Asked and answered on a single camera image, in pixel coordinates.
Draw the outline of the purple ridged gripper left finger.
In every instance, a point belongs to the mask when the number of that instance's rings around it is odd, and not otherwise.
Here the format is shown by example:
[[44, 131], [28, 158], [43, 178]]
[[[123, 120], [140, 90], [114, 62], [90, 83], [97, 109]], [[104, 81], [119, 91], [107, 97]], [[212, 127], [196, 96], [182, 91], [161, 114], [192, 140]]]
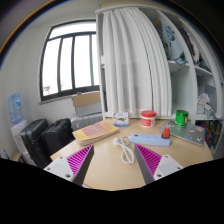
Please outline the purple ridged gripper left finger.
[[93, 155], [94, 146], [89, 145], [67, 157], [59, 156], [44, 170], [82, 186]]

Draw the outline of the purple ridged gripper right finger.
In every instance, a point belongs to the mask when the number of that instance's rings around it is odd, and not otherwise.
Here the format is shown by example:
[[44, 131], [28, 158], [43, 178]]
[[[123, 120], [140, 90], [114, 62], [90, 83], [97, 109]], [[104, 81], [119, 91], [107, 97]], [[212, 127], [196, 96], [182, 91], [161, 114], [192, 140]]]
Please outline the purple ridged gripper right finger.
[[182, 166], [170, 155], [163, 155], [136, 144], [134, 154], [140, 166], [146, 184], [164, 178], [182, 169]]

